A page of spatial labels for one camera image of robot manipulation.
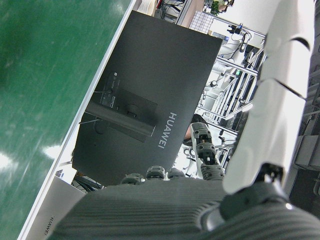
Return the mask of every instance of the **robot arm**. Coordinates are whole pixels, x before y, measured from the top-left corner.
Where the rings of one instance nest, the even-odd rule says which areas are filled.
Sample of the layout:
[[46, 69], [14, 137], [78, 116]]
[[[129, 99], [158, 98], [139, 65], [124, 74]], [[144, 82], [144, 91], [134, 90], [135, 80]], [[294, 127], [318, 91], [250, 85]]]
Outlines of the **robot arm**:
[[286, 181], [307, 96], [314, 5], [313, 0], [279, 3], [253, 108], [223, 180], [229, 194], [251, 186], [261, 175]]

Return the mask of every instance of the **black monitor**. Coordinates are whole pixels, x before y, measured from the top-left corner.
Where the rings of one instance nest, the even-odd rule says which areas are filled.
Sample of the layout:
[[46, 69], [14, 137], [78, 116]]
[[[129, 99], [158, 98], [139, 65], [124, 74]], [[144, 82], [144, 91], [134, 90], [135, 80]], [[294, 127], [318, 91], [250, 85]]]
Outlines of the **black monitor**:
[[221, 43], [132, 11], [90, 102], [144, 126], [85, 113], [82, 122], [92, 122], [80, 126], [73, 167], [103, 185], [152, 165], [171, 168]]

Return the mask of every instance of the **wire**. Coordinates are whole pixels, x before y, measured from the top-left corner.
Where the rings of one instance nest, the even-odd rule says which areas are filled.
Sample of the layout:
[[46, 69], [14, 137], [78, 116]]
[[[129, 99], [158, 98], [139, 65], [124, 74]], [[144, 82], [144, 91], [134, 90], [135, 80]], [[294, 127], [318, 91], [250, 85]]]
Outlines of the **wire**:
[[79, 122], [79, 124], [88, 124], [88, 123], [92, 123], [92, 122], [96, 122], [96, 121], [101, 121], [101, 119], [97, 118], [97, 119], [90, 120], [90, 121], [82, 121], [82, 122]]

